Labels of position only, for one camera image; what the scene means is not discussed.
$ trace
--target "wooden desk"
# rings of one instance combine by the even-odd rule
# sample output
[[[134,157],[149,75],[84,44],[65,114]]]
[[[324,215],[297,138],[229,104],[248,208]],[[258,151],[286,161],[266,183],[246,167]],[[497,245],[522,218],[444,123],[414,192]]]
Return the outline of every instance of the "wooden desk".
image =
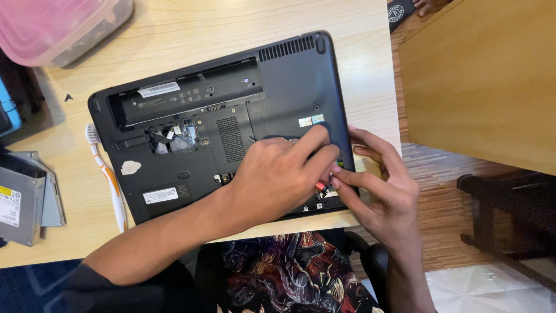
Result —
[[[385,0],[135,0],[131,20],[68,69],[37,69],[44,130],[9,149],[37,150],[58,175],[68,224],[29,248],[10,243],[0,267],[83,258],[118,235],[110,190],[85,140],[95,91],[314,30],[334,40],[349,123],[388,140],[400,134]],[[64,102],[66,94],[74,100]],[[103,159],[108,162],[106,154]],[[356,160],[359,171],[378,172]],[[349,211],[261,225],[234,238],[357,225]]]

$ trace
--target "person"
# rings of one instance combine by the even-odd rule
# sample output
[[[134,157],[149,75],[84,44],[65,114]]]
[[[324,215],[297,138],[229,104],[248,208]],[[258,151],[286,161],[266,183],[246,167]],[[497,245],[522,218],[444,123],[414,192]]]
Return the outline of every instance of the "person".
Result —
[[[435,312],[421,261],[418,185],[391,144],[353,126],[349,133],[354,153],[380,164],[382,179],[336,165],[339,148],[322,125],[299,141],[259,140],[229,184],[88,255],[63,292],[68,305],[78,312],[382,312],[326,232],[205,244],[280,218],[313,197],[319,179],[330,179],[388,250],[390,311]],[[364,203],[351,186],[376,200]],[[176,260],[201,245],[193,280]]]

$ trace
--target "toothbrush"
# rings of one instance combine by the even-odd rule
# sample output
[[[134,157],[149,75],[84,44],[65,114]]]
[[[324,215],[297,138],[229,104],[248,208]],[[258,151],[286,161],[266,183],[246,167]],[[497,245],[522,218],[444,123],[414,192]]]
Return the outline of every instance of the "toothbrush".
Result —
[[[95,161],[97,162],[98,166],[101,167],[101,170],[108,180],[108,184],[110,185],[110,193],[112,194],[112,205],[114,206],[116,223],[118,224],[120,232],[123,233],[127,230],[126,208],[123,205],[123,200],[120,195],[120,187],[118,186],[116,175],[108,166],[106,166],[101,157],[98,155],[97,144],[101,142],[101,139],[98,136],[97,129],[93,124],[87,124],[87,126],[85,127],[85,137],[87,137],[87,141],[89,141],[89,145],[91,145],[91,151],[93,151]]]

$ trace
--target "white paper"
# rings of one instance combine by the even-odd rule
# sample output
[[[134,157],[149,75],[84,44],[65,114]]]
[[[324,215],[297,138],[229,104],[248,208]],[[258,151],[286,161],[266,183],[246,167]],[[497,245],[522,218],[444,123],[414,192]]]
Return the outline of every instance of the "white paper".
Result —
[[[176,192],[176,188],[168,188],[168,189],[162,189],[153,192],[146,192],[143,194],[143,197],[145,198],[145,202],[147,204],[152,204],[161,201],[177,199],[178,195]]]
[[[0,222],[15,227],[19,227],[20,206],[21,206],[20,192],[12,190],[11,195],[0,193]]]
[[[179,90],[179,89],[180,89],[180,87],[174,81],[174,82],[169,82],[169,83],[164,84],[164,85],[158,85],[158,86],[154,86],[154,87],[150,87],[150,88],[137,90],[137,92],[139,92],[143,98],[146,98],[146,97],[152,97],[152,96],[156,96],[156,95],[166,94],[168,92],[171,92],[171,91],[174,91],[174,90]]]

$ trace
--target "laptop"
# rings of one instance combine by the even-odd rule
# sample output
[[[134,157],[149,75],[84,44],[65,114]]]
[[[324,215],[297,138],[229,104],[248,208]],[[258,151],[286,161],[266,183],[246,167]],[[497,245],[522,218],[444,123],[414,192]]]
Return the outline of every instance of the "laptop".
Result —
[[[136,224],[232,181],[251,139],[300,138],[321,124],[340,148],[338,164],[355,170],[326,31],[110,87],[88,107]],[[343,209],[336,192],[315,190],[282,218]]]

